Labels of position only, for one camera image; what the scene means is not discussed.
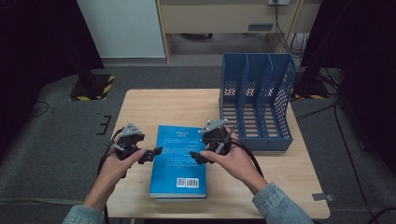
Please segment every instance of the wooden table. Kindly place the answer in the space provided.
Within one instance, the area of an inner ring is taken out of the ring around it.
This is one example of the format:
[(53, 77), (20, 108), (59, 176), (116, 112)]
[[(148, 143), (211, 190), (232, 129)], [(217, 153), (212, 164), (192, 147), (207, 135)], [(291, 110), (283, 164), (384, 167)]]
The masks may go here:
[[(287, 152), (256, 156), (265, 178), (279, 185), (312, 218), (327, 218), (329, 206), (314, 201), (322, 193), (303, 137), (288, 108), (288, 124), (294, 138)], [(203, 127), (219, 118), (219, 90), (132, 90), (120, 110), (115, 131), (132, 122), (146, 135), (140, 147), (154, 148), (159, 124)], [(156, 202), (149, 197), (152, 163), (134, 164), (108, 200), (111, 217), (146, 218), (260, 218), (253, 195), (218, 164), (206, 165), (207, 200)]]

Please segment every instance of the book cover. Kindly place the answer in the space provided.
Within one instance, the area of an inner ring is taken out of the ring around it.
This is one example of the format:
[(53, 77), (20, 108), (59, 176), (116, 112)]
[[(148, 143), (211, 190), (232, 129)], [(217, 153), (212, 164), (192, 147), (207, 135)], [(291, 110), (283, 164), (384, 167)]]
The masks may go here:
[(201, 128), (160, 125), (157, 147), (163, 153), (154, 158), (149, 195), (156, 199), (198, 199), (206, 197), (205, 164), (198, 165), (190, 151), (205, 149)]

